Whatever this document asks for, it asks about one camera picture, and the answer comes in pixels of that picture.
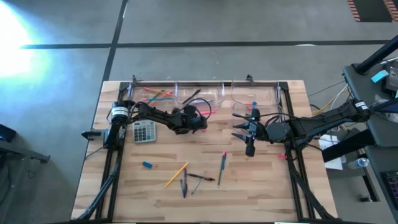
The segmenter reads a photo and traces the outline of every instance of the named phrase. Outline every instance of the gray floor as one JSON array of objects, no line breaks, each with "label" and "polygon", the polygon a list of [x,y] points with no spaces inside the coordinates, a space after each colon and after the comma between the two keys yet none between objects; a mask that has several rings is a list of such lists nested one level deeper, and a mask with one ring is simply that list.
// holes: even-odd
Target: gray floor
[{"label": "gray floor", "polygon": [[[0,1],[0,10],[6,5],[14,13],[7,20],[20,26],[9,33],[22,30],[26,37],[15,44],[109,44],[121,1]],[[355,22],[345,0],[130,0],[119,42],[376,40],[395,34],[395,23]],[[342,81],[342,66],[379,47],[117,49],[109,79],[135,74],[146,80],[230,80],[250,73],[265,80],[302,79],[311,94]],[[37,175],[26,175],[6,223],[70,218],[87,145],[80,132],[92,124],[108,54],[109,49],[0,52],[0,123],[18,131],[18,144],[51,155],[46,165],[32,163]],[[323,106],[344,85],[310,102]],[[330,184],[341,218],[392,223],[384,201],[356,202],[364,190],[361,181]],[[380,214],[384,218],[376,219]]]}]

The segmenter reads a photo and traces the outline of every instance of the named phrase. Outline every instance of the eraser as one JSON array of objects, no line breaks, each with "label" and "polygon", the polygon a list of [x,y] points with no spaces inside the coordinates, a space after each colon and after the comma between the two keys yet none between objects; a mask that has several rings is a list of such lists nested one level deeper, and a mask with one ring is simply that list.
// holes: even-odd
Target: eraser
[{"label": "eraser", "polygon": [[388,72],[385,70],[381,70],[377,74],[372,77],[372,81],[377,83],[378,81],[382,80],[384,77],[388,76]]},{"label": "eraser", "polygon": [[142,163],[142,165],[143,165],[144,167],[148,167],[148,168],[150,168],[150,169],[151,169],[152,166],[153,166],[153,165],[150,164],[149,162],[145,162],[145,161]]}]

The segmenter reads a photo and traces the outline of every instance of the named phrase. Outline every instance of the wooden tabletop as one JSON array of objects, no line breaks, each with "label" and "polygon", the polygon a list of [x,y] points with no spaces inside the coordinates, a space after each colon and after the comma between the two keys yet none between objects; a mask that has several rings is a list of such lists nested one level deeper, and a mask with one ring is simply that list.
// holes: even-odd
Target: wooden tabletop
[{"label": "wooden tabletop", "polygon": [[[296,116],[311,116],[301,80],[287,81]],[[95,129],[105,129],[112,102],[116,101],[120,82],[104,82],[95,114]],[[279,157],[281,144],[256,141],[256,155],[244,154],[246,145],[231,135],[232,123],[238,122],[231,88],[225,88],[225,99],[208,120],[206,132],[175,135],[162,124],[156,124],[156,142],[135,144],[131,126],[127,129],[123,161],[114,211],[114,222],[273,222],[296,221],[296,213],[287,162]],[[168,109],[169,105],[158,105]],[[101,147],[101,141],[89,143],[87,153]],[[190,195],[197,179],[188,177],[188,194],[182,197],[180,175],[168,188],[165,183],[186,162],[189,173],[218,179],[221,153],[227,152],[226,167],[217,181],[203,180]],[[335,203],[320,151],[311,147],[303,151],[310,188],[327,211],[336,216]],[[100,189],[106,150],[93,154],[83,166],[72,218],[81,215]],[[152,169],[142,162],[153,164]],[[305,199],[301,194],[303,210]],[[104,212],[108,207],[106,198]]]}]

